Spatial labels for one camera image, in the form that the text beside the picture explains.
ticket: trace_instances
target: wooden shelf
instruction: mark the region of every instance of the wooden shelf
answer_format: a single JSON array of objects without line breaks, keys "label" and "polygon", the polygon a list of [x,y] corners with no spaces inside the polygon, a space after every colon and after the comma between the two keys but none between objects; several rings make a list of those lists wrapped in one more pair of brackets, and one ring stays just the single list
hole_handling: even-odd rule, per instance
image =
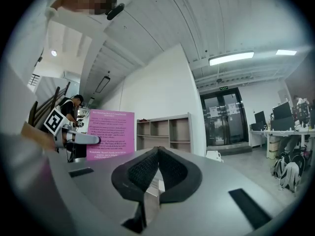
[{"label": "wooden shelf", "polygon": [[175,144],[190,144],[190,141],[185,141],[185,140],[182,140],[182,141],[170,141],[170,143],[175,143]]},{"label": "wooden shelf", "polygon": [[190,114],[137,120],[137,150],[163,146],[192,152]]},{"label": "wooden shelf", "polygon": [[137,135],[137,136],[148,136],[148,137],[165,137],[167,138],[168,136],[152,136],[152,135]]}]

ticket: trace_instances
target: fluorescent light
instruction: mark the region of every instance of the fluorescent light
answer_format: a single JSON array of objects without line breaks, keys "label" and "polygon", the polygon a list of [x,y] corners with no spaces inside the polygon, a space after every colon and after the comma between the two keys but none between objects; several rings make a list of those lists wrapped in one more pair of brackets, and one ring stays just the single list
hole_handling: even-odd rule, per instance
[{"label": "fluorescent light", "polygon": [[276,55],[295,55],[296,51],[290,51],[290,50],[278,50]]},{"label": "fluorescent light", "polygon": [[103,91],[104,87],[106,87],[106,85],[108,84],[109,81],[110,81],[110,78],[108,76],[104,76],[102,81],[98,84],[95,92],[101,93]]},{"label": "fluorescent light", "polygon": [[217,64],[240,60],[240,59],[251,59],[253,56],[254,56],[254,52],[232,54],[232,55],[223,56],[219,58],[209,59],[209,64],[217,65]]},{"label": "fluorescent light", "polygon": [[57,51],[56,50],[52,50],[51,51],[51,55],[54,56],[54,57],[57,56]]}]

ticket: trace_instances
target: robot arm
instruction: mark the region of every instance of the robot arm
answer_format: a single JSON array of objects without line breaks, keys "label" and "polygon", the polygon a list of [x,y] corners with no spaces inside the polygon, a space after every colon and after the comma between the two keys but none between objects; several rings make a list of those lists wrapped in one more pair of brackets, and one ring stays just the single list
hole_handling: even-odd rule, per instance
[{"label": "robot arm", "polygon": [[[69,121],[60,111],[54,108],[44,122],[45,127],[54,135],[56,147],[59,148],[60,155],[71,155],[71,151],[67,151],[66,144],[98,144],[100,138],[94,135],[81,134],[76,132],[75,123]],[[63,134],[66,134],[66,144],[63,142]]]}]

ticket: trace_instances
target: floor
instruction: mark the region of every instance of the floor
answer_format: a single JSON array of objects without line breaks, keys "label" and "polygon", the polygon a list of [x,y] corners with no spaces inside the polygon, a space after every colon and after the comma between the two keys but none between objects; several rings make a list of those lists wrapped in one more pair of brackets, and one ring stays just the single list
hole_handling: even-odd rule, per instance
[{"label": "floor", "polygon": [[219,146],[207,146],[207,150],[222,150],[222,149],[229,149],[229,148],[241,148],[248,146],[248,142],[238,143],[238,144],[231,144],[231,145],[219,145]]},{"label": "floor", "polygon": [[303,173],[302,181],[296,194],[288,189],[281,189],[279,181],[271,176],[270,169],[275,160],[266,158],[266,148],[255,148],[252,152],[221,157],[224,163],[241,172],[268,191],[285,208],[301,194],[306,185],[308,171]]}]

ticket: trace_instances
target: pink sign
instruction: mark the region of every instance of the pink sign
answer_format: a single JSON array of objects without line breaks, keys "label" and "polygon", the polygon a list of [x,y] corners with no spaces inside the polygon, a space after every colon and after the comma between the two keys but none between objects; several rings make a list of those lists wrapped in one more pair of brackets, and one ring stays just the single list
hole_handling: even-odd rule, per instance
[{"label": "pink sign", "polygon": [[89,135],[101,142],[87,145],[87,160],[98,160],[134,152],[134,113],[91,109]]}]

